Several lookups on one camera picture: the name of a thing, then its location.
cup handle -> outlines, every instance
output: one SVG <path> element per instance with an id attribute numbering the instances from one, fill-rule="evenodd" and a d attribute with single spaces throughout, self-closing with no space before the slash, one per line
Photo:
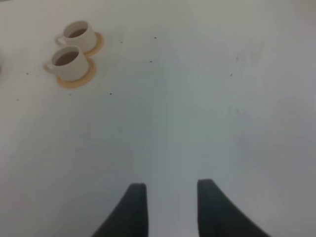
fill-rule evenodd
<path id="1" fill-rule="evenodd" d="M 60 39 L 62 39 L 64 36 L 62 34 L 58 35 L 55 37 L 55 43 L 60 46 L 60 47 L 64 47 L 66 46 L 65 43 L 61 42 Z"/>
<path id="2" fill-rule="evenodd" d="M 55 75 L 54 69 L 52 69 L 52 68 L 50 67 L 51 65 L 52 65 L 51 63 L 47 62 L 47 63 L 44 63 L 44 64 L 43 64 L 43 67 L 44 67 L 45 71 L 47 71 L 47 72 L 52 73 L 52 74 Z"/>

table surface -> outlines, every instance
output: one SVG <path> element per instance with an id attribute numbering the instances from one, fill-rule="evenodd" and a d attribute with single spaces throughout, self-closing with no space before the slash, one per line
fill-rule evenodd
<path id="1" fill-rule="evenodd" d="M 90 236 L 144 182 L 150 236 L 197 237 L 202 178 L 270 235 L 315 236 L 314 2 L 0 2 L 1 236 Z M 79 19 L 105 46 L 64 89 L 42 63 Z"/>

white cup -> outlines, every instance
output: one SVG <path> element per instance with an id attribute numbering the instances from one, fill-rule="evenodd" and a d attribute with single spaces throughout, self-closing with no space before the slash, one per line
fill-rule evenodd
<path id="1" fill-rule="evenodd" d="M 89 63 L 82 50 L 74 45 L 66 46 L 54 53 L 51 60 L 44 63 L 49 73 L 59 76 L 65 81 L 76 81 L 86 75 Z"/>
<path id="2" fill-rule="evenodd" d="M 90 24 L 86 21 L 75 21 L 65 27 L 63 33 L 55 38 L 59 46 L 75 45 L 86 53 L 97 44 L 97 37 Z"/>

cork coaster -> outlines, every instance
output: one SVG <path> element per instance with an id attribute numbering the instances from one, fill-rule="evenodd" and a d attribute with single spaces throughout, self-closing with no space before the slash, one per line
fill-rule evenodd
<path id="1" fill-rule="evenodd" d="M 66 81 L 60 77 L 57 77 L 57 83 L 64 88 L 77 88 L 91 81 L 97 71 L 97 67 L 95 65 L 95 62 L 92 59 L 87 58 L 87 60 L 89 63 L 89 70 L 85 74 L 85 76 L 83 76 L 82 78 L 76 81 Z"/>
<path id="2" fill-rule="evenodd" d="M 84 55 L 86 57 L 91 57 L 92 55 L 96 54 L 97 52 L 100 51 L 100 49 L 104 45 L 104 38 L 103 38 L 103 36 L 99 32 L 95 32 L 95 36 L 97 37 L 97 44 L 95 45 L 95 47 L 93 49 L 91 49 L 90 51 L 84 53 Z"/>

cup rim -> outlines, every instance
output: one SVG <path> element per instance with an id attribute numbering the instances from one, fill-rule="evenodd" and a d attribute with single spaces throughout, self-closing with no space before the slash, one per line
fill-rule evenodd
<path id="1" fill-rule="evenodd" d="M 77 23 L 86 23 L 86 24 L 87 24 L 87 29 L 85 30 L 85 32 L 83 32 L 81 35 L 79 35 L 79 36 L 77 36 L 77 37 L 72 37 L 72 38 L 70 38 L 70 37 L 65 36 L 65 31 L 66 31 L 69 27 L 71 27 L 72 25 L 77 24 Z M 87 33 L 88 29 L 89 29 L 89 23 L 88 23 L 87 21 L 84 21 L 84 20 L 74 21 L 74 22 L 68 24 L 68 25 L 64 28 L 64 30 L 63 30 L 63 37 L 67 38 L 68 40 L 76 40 L 76 39 L 78 39 L 78 38 L 83 37 L 83 36 Z"/>
<path id="2" fill-rule="evenodd" d="M 77 52 L 78 52 L 78 55 L 76 56 L 76 58 L 73 59 L 73 61 L 71 61 L 71 62 L 69 62 L 69 63 L 67 63 L 67 64 L 65 64 L 65 65 L 56 65 L 56 64 L 54 63 L 54 58 L 55 58 L 56 56 L 58 56 L 58 54 L 59 54 L 60 52 L 64 51 L 66 48 L 76 48 L 76 50 L 77 50 Z M 54 67 L 57 67 L 57 68 L 64 67 L 64 66 L 68 66 L 68 65 L 70 65 L 70 64 L 73 64 L 73 62 L 79 57 L 79 54 L 80 54 L 80 48 L 79 48 L 78 46 L 75 46 L 75 45 L 67 45 L 67 46 L 62 47 L 61 49 L 57 50 L 57 51 L 53 54 L 53 56 L 51 57 L 51 63 L 52 63 L 52 65 L 54 65 Z"/>

